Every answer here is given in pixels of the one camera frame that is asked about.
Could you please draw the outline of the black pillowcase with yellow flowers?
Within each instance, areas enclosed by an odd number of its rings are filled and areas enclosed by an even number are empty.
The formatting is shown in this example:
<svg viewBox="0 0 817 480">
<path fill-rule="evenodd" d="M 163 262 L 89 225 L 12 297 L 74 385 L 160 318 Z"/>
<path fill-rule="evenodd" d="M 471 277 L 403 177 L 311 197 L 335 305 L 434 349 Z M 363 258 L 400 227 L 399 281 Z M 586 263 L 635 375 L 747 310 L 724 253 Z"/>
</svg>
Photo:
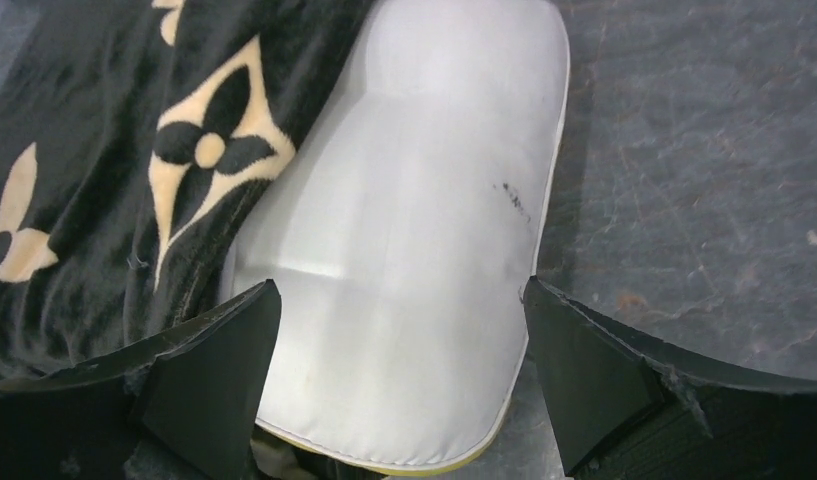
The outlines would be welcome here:
<svg viewBox="0 0 817 480">
<path fill-rule="evenodd" d="M 0 90 L 0 380 L 207 310 L 368 1 L 57 1 Z"/>
</svg>

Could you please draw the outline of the white pillow with yellow edge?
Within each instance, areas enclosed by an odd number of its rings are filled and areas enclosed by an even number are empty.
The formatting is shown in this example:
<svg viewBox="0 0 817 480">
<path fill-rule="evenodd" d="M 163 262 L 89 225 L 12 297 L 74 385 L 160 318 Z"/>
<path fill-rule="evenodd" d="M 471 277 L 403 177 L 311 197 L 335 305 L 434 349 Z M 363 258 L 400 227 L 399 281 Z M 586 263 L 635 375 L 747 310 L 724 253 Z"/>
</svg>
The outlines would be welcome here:
<svg viewBox="0 0 817 480">
<path fill-rule="evenodd" d="M 526 352 L 570 51 L 549 1 L 380 1 L 297 157 L 232 245 L 273 280 L 256 430 L 397 476 L 494 440 Z"/>
</svg>

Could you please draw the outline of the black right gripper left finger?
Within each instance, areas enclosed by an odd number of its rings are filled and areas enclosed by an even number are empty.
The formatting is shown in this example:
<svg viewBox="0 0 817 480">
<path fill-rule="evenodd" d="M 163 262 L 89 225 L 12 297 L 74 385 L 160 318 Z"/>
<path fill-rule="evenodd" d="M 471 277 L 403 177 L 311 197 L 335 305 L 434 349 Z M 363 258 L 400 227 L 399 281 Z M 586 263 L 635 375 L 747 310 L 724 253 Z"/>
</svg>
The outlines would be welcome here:
<svg viewBox="0 0 817 480">
<path fill-rule="evenodd" d="M 0 381 L 0 479 L 243 479 L 282 301 L 267 280 L 39 379 Z"/>
</svg>

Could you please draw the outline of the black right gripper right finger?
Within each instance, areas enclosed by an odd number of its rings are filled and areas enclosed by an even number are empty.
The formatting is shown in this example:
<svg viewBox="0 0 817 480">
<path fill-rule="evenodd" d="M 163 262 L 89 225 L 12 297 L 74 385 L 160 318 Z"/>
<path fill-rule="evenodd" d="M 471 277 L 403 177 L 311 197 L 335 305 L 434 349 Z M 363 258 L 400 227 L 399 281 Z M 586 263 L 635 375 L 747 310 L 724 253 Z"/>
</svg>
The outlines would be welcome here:
<svg viewBox="0 0 817 480">
<path fill-rule="evenodd" d="M 531 278 L 523 304 L 575 479 L 817 479 L 817 381 L 667 343 Z"/>
</svg>

